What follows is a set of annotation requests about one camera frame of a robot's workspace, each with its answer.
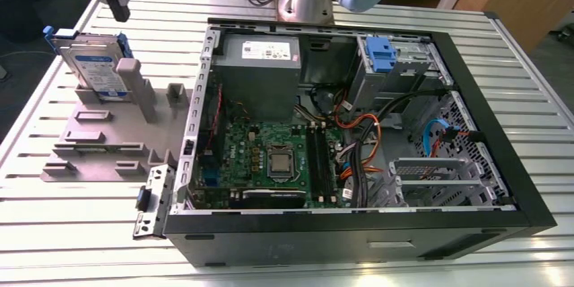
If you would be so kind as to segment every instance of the slotted aluminum table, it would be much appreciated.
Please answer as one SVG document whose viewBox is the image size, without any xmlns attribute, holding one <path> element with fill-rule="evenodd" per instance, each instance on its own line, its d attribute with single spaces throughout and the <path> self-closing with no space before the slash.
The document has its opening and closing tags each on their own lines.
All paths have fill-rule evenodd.
<svg viewBox="0 0 574 287">
<path fill-rule="evenodd" d="M 208 17 L 273 19 L 245 0 L 132 0 L 126 23 L 93 0 L 76 29 L 129 39 L 152 85 L 190 89 Z M 337 24 L 448 32 L 557 227 L 453 261 L 193 268 L 169 241 L 132 241 L 137 183 L 44 183 L 77 84 L 56 58 L 0 146 L 0 282 L 54 286 L 574 285 L 574 123 L 504 27 L 481 13 L 335 7 Z"/>
</svg>

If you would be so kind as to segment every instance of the expansion card bracket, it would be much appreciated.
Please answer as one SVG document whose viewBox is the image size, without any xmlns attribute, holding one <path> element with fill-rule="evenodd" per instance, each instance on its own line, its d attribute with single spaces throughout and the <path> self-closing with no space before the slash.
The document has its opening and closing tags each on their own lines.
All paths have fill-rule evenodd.
<svg viewBox="0 0 574 287">
<path fill-rule="evenodd" d="M 174 169 L 169 165 L 156 166 L 149 170 L 134 204 L 138 211 L 132 236 L 134 240 L 165 239 L 162 226 L 168 215 L 174 175 Z"/>
</svg>

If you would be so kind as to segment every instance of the hard drive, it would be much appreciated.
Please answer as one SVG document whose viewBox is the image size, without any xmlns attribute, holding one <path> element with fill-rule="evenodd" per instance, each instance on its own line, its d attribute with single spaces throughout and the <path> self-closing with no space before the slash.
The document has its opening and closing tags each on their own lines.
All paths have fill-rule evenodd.
<svg viewBox="0 0 574 287">
<path fill-rule="evenodd" d="M 80 33 L 76 30 L 44 29 L 45 40 L 80 81 L 102 101 L 128 101 L 129 89 L 116 73 L 120 58 L 132 58 L 124 34 L 116 36 Z"/>
</svg>

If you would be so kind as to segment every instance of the open computer tower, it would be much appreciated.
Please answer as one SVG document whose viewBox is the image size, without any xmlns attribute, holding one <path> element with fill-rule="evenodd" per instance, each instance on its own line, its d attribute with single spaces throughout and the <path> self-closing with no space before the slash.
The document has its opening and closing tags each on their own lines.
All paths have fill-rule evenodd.
<svg viewBox="0 0 574 287">
<path fill-rule="evenodd" d="M 555 225 L 448 34 L 210 19 L 198 68 L 133 231 L 192 265 L 452 259 Z"/>
</svg>

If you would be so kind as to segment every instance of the power supply label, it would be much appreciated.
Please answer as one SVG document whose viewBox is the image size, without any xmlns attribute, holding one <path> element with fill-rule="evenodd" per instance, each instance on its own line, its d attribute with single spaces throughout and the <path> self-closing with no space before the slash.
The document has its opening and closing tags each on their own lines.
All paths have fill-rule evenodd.
<svg viewBox="0 0 574 287">
<path fill-rule="evenodd" d="M 125 84 L 113 71 L 113 59 L 109 56 L 76 55 L 74 60 L 85 82 L 101 96 L 113 100 L 126 95 Z"/>
<path fill-rule="evenodd" d="M 256 60 L 290 60 L 290 49 L 288 43 L 244 42 L 241 58 Z"/>
</svg>

